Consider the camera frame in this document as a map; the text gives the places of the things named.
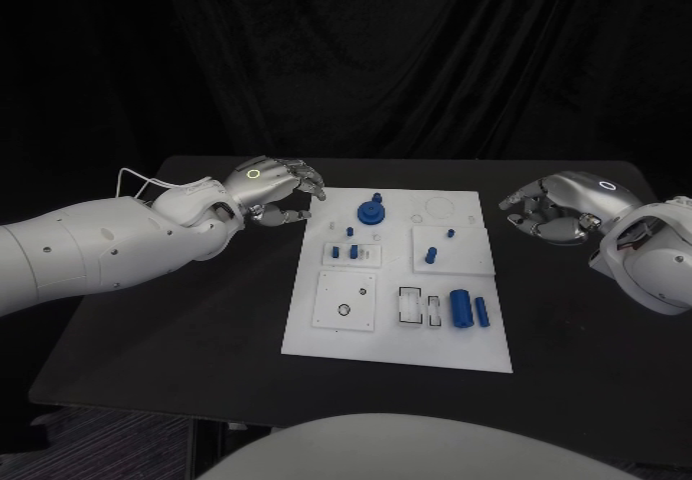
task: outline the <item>blue object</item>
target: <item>blue object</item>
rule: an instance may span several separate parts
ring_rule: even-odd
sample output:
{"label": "blue object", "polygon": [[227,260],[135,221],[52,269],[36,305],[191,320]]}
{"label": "blue object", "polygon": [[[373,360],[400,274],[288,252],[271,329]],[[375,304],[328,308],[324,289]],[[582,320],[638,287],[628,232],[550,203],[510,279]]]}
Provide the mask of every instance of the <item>blue object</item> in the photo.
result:
{"label": "blue object", "polygon": [[382,206],[382,195],[376,193],[372,200],[357,207],[357,219],[366,225],[376,225],[385,219],[385,207]]}
{"label": "blue object", "polygon": [[425,263],[429,263],[432,265],[435,263],[435,256],[437,256],[437,248],[429,247],[428,254],[425,255]]}
{"label": "blue object", "polygon": [[475,297],[475,317],[478,318],[478,325],[488,327],[490,321],[487,320],[486,301],[483,297]]}
{"label": "blue object", "polygon": [[451,320],[457,328],[473,327],[471,297],[465,290],[452,290],[450,293]]}

